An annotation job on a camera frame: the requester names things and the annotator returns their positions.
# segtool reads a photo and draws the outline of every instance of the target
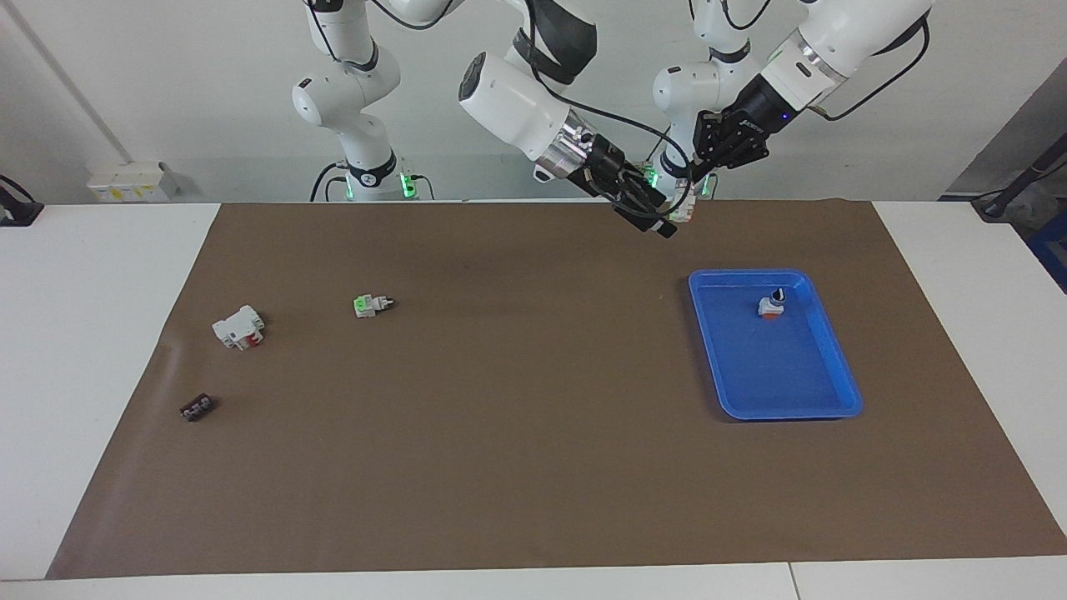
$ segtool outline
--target blue tray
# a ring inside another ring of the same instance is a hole
[[[785,288],[785,313],[760,299]],[[845,419],[863,410],[848,363],[808,275],[794,270],[697,271],[689,289],[719,404],[742,421]]]

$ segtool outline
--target brown mat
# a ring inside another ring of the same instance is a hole
[[[224,206],[48,577],[1067,554],[870,205],[698,217]],[[758,267],[814,279],[860,417],[718,407],[686,278]]]

